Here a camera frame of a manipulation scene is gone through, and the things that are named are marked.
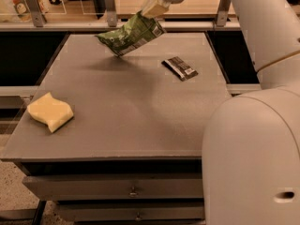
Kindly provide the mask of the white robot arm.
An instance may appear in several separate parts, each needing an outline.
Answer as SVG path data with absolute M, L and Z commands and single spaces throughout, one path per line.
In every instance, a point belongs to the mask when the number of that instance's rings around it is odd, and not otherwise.
M 300 225 L 300 21 L 286 0 L 231 2 L 261 88 L 206 126 L 206 225 Z

